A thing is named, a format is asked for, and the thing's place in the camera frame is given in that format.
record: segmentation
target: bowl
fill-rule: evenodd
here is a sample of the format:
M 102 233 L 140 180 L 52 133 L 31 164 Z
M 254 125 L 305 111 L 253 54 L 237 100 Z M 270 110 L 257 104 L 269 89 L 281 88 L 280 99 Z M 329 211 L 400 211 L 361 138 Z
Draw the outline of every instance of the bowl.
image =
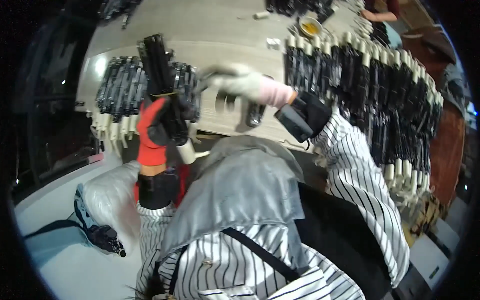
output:
M 299 21 L 300 30 L 308 37 L 319 36 L 323 30 L 322 25 L 314 18 L 304 16 Z

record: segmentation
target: pink object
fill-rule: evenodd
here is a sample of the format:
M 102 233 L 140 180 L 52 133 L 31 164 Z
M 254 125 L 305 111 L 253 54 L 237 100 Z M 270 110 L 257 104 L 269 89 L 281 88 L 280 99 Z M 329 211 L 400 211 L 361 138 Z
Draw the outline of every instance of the pink object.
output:
M 293 95 L 293 89 L 280 82 L 262 77 L 260 82 L 260 99 L 262 104 L 282 108 Z

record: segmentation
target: white glove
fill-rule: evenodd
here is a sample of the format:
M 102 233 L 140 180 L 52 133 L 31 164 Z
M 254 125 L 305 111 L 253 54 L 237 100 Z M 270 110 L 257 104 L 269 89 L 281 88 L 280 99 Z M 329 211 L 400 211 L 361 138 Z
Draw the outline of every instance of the white glove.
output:
M 212 65 L 199 71 L 199 93 L 209 87 L 217 88 L 216 110 L 223 111 L 225 101 L 229 108 L 240 96 L 260 105 L 282 108 L 296 93 L 287 85 L 276 82 L 242 64 Z

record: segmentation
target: white plastic bag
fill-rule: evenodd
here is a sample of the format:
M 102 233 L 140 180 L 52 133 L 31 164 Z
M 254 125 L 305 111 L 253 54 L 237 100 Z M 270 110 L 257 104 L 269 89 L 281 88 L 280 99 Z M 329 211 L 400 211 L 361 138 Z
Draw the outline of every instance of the white plastic bag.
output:
M 133 252 L 140 234 L 133 188 L 140 164 L 131 161 L 89 180 L 84 185 L 84 202 L 92 218 L 100 225 L 112 227 L 128 255 Z

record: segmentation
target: striped sleeve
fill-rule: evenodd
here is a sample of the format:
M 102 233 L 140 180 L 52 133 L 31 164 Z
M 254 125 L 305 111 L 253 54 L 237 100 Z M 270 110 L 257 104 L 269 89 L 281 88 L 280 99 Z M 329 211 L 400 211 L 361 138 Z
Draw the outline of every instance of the striped sleeve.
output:
M 340 116 L 338 108 L 312 143 L 327 160 L 327 193 L 356 204 L 384 254 L 396 288 L 408 270 L 410 250 L 400 213 L 374 164 L 364 134 Z
M 176 208 L 170 204 L 162 209 L 150 210 L 137 204 L 137 211 L 141 220 L 140 253 L 142 256 L 142 267 L 137 276 L 137 289 L 143 291 L 153 274 L 155 262 L 159 259 L 160 242 Z

